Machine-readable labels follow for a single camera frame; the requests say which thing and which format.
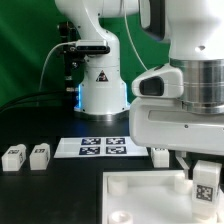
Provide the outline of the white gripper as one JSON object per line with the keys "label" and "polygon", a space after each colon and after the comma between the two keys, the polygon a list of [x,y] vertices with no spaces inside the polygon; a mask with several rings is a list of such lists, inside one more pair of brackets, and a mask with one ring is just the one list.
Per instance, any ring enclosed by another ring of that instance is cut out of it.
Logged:
{"label": "white gripper", "polygon": [[189,178],[187,153],[224,155],[224,115],[185,112],[175,99],[136,98],[130,107],[130,137],[136,145],[177,150]]}

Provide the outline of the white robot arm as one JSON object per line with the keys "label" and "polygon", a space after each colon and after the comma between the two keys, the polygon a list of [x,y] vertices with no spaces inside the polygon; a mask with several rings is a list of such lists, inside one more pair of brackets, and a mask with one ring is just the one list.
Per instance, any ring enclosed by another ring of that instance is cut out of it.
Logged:
{"label": "white robot arm", "polygon": [[[81,38],[84,79],[77,112],[94,136],[129,135],[139,146],[224,156],[224,0],[55,0]],[[102,18],[137,13],[170,45],[169,61],[120,77],[120,43]]]}

